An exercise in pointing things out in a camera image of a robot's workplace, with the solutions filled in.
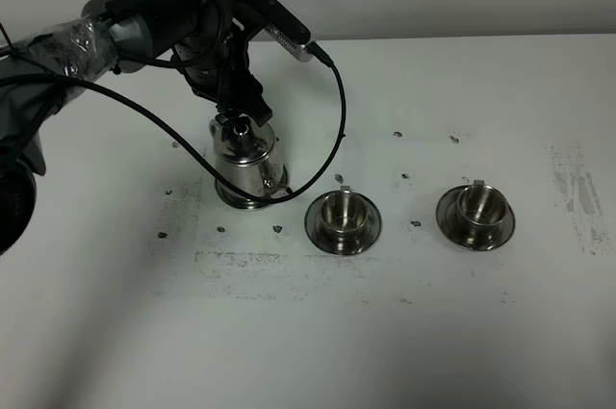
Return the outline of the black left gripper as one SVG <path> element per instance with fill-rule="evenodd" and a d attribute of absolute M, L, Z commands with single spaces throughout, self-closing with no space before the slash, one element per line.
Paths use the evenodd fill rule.
<path fill-rule="evenodd" d="M 249 70 L 250 42 L 240 26 L 232 26 L 223 43 L 204 60 L 179 69 L 195 94 L 217 103 L 217 124 L 234 121 L 241 112 L 258 126 L 272 117 L 263 86 Z M 233 104 L 239 104 L 241 112 Z"/>

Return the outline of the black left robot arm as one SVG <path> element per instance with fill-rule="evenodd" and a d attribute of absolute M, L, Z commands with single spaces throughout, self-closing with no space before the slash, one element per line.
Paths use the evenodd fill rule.
<path fill-rule="evenodd" d="M 1 246 L 30 222 L 46 164 L 39 128 L 107 72 L 179 72 L 227 120 L 263 126 L 271 109 L 247 49 L 259 0 L 90 0 L 80 18 L 1 52 Z"/>

